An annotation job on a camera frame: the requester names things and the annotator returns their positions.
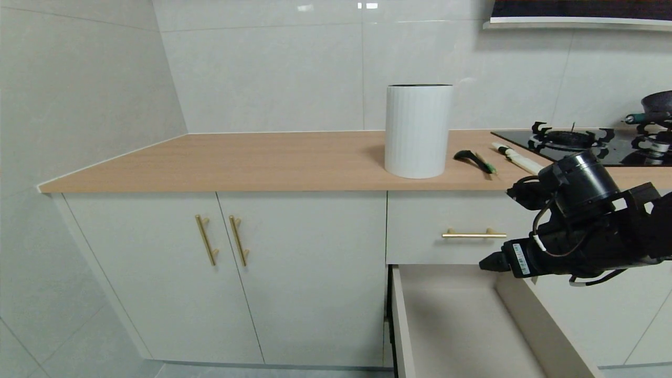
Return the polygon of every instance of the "drawer front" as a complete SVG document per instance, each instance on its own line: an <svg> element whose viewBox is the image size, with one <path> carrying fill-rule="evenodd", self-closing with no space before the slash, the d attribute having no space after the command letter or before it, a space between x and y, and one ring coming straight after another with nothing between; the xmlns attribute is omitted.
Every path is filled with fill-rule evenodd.
<svg viewBox="0 0 672 378"><path fill-rule="evenodd" d="M504 192L389 192L388 264L478 264L508 239L526 237L536 212ZM456 233L505 233L507 238L443 238Z"/></svg>
<svg viewBox="0 0 672 378"><path fill-rule="evenodd" d="M603 377L528 281L473 265L390 270L399 377Z"/></svg>

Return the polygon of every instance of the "white cabinet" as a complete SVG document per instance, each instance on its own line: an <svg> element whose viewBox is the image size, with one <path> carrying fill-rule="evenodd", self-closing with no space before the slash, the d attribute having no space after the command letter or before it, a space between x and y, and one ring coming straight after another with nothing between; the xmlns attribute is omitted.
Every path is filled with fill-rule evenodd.
<svg viewBox="0 0 672 378"><path fill-rule="evenodd" d="M265 362L382 366L386 193L218 197Z"/></svg>
<svg viewBox="0 0 672 378"><path fill-rule="evenodd" d="M153 358L263 362L215 193L65 197Z"/></svg>
<svg viewBox="0 0 672 378"><path fill-rule="evenodd" d="M672 290L671 268L670 262L631 268L590 287L570 287L569 276L541 276L537 288L599 366L621 365L626 359L628 364L642 363L645 355L628 356ZM672 361L670 330L669 338L660 339L666 343L661 344L665 351L658 351L657 359L663 353L668 356L665 361ZM648 338L654 343L656 336Z"/></svg>
<svg viewBox="0 0 672 378"><path fill-rule="evenodd" d="M388 264L478 264L508 239L527 237L536 212L504 192L389 192ZM505 233L501 239L444 239L456 233Z"/></svg>
<svg viewBox="0 0 672 378"><path fill-rule="evenodd" d="M672 361L672 291L637 347L628 357L628 364L669 363Z"/></svg>

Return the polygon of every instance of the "wooden countertop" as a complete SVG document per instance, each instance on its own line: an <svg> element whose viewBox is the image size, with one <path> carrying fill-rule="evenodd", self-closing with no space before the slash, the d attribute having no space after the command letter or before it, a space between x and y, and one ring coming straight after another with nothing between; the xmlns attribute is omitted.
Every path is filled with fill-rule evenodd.
<svg viewBox="0 0 672 378"><path fill-rule="evenodd" d="M412 180L384 169L384 132L183 135L39 186L41 192L213 192L334 190L505 190L529 174L491 149L488 130L450 131L446 171ZM456 161L478 151L499 171L490 177ZM516 148L542 165L550 161ZM621 189L651 181L672 188L672 168L610 167Z"/></svg>

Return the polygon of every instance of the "gas stove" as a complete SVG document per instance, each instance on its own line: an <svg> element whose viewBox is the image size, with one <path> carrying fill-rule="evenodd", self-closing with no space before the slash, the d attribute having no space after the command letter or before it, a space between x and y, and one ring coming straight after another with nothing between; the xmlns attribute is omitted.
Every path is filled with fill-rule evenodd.
<svg viewBox="0 0 672 378"><path fill-rule="evenodd" d="M672 166L672 129L554 130L535 122L531 130L493 131L494 135L552 161L586 149L608 167Z"/></svg>

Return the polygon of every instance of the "white cylindrical container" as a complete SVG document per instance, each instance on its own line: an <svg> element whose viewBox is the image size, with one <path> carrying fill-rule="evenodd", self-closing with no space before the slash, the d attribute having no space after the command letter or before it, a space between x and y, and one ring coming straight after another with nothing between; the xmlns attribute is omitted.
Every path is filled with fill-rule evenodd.
<svg viewBox="0 0 672 378"><path fill-rule="evenodd" d="M446 168L452 85L387 87L385 169L404 178L431 178Z"/></svg>

